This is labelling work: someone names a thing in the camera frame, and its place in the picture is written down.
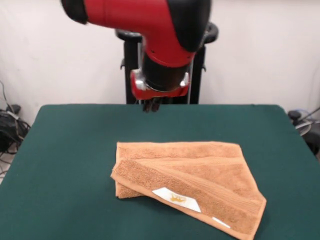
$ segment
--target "green table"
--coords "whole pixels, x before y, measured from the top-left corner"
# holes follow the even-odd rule
[[[147,197],[119,200],[116,143],[239,143],[267,199],[258,240],[320,239],[320,166],[275,105],[48,105],[0,185],[1,240],[231,240]]]

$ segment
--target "folded towel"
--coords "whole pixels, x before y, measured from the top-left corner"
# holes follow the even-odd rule
[[[254,239],[266,206],[233,143],[118,143],[111,177],[118,197],[149,196],[240,240]]]

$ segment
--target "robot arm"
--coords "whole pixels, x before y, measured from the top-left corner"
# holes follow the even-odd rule
[[[211,0],[61,0],[81,24],[141,33],[142,68],[131,72],[138,100],[188,92],[188,70],[203,44]]]

